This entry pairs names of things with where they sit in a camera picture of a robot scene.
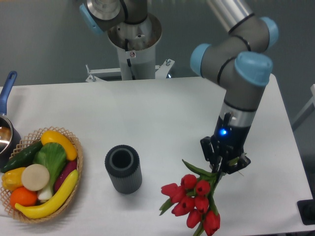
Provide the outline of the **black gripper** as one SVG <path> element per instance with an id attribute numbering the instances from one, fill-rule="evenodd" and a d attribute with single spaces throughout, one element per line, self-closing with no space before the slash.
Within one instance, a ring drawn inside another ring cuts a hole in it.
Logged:
<path id="1" fill-rule="evenodd" d="M 226 160 L 221 165 L 222 172 L 232 174 L 246 168 L 251 160 L 244 153 L 244 143 L 249 133 L 250 126 L 223 126 L 222 121 L 218 121 L 213 136 L 200 140 L 205 160 L 210 163 L 212 173 L 217 173 L 220 169 L 221 160 Z"/>

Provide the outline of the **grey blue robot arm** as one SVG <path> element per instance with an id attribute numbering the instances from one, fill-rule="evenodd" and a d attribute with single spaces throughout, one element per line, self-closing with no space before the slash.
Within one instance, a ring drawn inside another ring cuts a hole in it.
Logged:
<path id="1" fill-rule="evenodd" d="M 194 73 L 226 91 L 214 134 L 201 146 L 214 173 L 232 174 L 250 164 L 244 143 L 273 68 L 264 52 L 277 42 L 279 30 L 273 20 L 256 17 L 243 0 L 208 4 L 229 38 L 218 46 L 200 44 L 190 57 Z M 79 10 L 88 27 L 106 32 L 116 47 L 123 80 L 157 78 L 161 24 L 145 0 L 86 0 Z"/>

